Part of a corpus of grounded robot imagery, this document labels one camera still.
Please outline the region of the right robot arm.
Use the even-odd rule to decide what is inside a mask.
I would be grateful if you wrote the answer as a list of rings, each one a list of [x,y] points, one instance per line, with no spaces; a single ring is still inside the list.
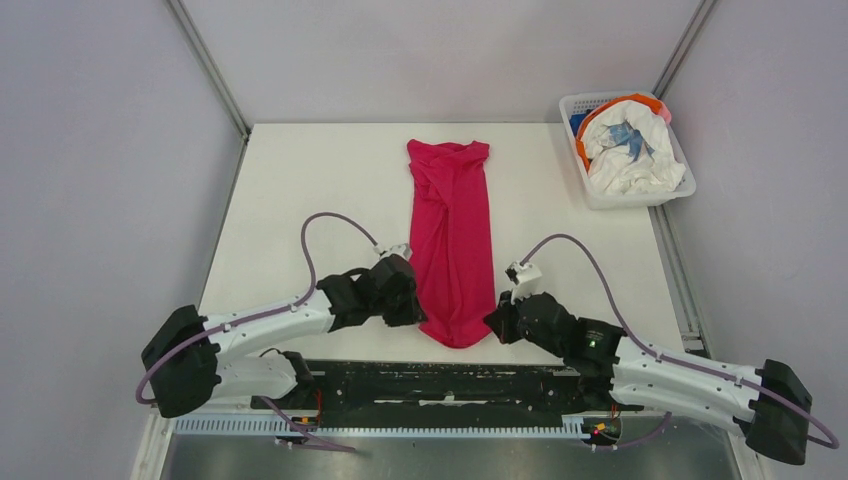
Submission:
[[[788,365],[721,363],[661,346],[641,348],[621,327],[571,314],[548,294],[504,293],[484,319],[503,344],[528,341],[576,370],[580,400],[661,410],[722,428],[758,454],[806,461],[812,396]]]

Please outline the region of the pink t shirt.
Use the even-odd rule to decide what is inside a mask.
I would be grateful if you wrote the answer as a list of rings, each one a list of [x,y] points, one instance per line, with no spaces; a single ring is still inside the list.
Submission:
[[[495,274],[485,164],[490,145],[407,143],[413,179],[410,263],[427,320],[420,330],[449,348],[490,333]]]

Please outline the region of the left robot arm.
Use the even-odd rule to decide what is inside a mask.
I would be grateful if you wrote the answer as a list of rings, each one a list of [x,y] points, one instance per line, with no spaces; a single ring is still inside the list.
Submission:
[[[229,397],[281,399],[306,405],[314,381],[297,352],[260,357],[258,351],[302,337],[359,327],[379,317],[389,327],[421,323],[417,282],[410,263],[387,254],[370,268],[329,275],[288,302],[202,316],[194,305],[173,311],[141,352],[150,399],[164,418],[192,413]]]

